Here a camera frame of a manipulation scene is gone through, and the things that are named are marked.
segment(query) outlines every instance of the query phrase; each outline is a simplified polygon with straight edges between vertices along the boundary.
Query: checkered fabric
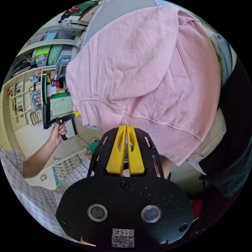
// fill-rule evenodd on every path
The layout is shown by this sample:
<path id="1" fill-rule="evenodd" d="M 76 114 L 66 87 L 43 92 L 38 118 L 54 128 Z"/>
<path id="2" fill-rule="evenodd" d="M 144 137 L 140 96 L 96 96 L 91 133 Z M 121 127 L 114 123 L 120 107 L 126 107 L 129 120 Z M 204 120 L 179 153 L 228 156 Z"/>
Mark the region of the checkered fabric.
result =
<path id="1" fill-rule="evenodd" d="M 85 160 L 55 190 L 49 190 L 27 184 L 22 176 L 23 161 L 19 151 L 4 151 L 0 148 L 0 158 L 11 188 L 31 216 L 50 232 L 75 241 L 65 234 L 56 219 L 55 213 L 66 189 L 75 182 L 87 177 L 90 161 Z"/>

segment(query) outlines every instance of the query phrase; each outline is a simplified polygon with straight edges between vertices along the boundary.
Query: qr code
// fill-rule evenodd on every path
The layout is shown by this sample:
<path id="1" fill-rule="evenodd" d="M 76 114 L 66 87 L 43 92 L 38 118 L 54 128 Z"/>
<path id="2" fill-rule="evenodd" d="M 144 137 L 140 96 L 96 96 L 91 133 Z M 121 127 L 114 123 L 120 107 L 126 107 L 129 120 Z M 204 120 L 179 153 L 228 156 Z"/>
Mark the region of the qr code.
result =
<path id="1" fill-rule="evenodd" d="M 113 228 L 112 247 L 133 248 L 134 247 L 134 230 Z"/>

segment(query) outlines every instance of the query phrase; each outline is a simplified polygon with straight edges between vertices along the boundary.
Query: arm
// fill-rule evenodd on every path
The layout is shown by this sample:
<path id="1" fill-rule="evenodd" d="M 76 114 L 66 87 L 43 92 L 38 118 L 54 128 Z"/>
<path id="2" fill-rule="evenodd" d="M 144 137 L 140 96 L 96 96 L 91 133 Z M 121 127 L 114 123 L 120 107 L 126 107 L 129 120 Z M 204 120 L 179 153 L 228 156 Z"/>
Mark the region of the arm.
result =
<path id="1" fill-rule="evenodd" d="M 45 164 L 62 141 L 61 135 L 66 134 L 66 127 L 64 124 L 53 126 L 51 135 L 46 143 L 28 160 L 23 162 L 23 177 L 32 178 L 38 175 L 44 168 Z"/>

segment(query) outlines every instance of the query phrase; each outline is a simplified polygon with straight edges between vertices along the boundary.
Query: number chart poster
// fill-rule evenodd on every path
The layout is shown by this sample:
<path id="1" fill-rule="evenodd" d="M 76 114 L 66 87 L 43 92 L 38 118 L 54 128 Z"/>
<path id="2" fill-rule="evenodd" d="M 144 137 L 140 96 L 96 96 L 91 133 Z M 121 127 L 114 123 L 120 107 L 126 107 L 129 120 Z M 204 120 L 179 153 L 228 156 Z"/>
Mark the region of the number chart poster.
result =
<path id="1" fill-rule="evenodd" d="M 65 179 L 80 164 L 79 156 L 73 156 L 53 166 L 56 185 Z"/>

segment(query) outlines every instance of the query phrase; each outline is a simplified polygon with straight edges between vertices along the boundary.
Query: ribbed hem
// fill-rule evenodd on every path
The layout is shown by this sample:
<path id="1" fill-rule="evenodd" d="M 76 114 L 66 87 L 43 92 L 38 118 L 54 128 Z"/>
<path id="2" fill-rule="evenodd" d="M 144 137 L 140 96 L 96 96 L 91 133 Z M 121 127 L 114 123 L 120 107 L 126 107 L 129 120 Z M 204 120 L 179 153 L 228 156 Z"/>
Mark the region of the ribbed hem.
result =
<path id="1" fill-rule="evenodd" d="M 124 114 L 121 125 L 133 125 L 147 132 L 160 155 L 180 166 L 200 145 L 201 141 L 185 131 L 151 120 Z"/>

